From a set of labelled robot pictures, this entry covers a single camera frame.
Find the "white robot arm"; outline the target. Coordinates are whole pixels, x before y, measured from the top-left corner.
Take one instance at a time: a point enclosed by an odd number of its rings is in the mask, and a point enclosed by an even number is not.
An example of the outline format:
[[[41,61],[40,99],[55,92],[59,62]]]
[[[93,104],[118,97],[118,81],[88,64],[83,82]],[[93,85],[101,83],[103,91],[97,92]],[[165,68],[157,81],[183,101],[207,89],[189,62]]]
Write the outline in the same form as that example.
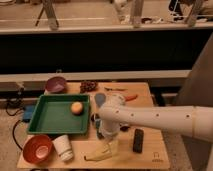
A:
[[[213,143],[213,107],[128,107],[121,94],[113,94],[99,108],[102,128],[128,123],[205,140]]]

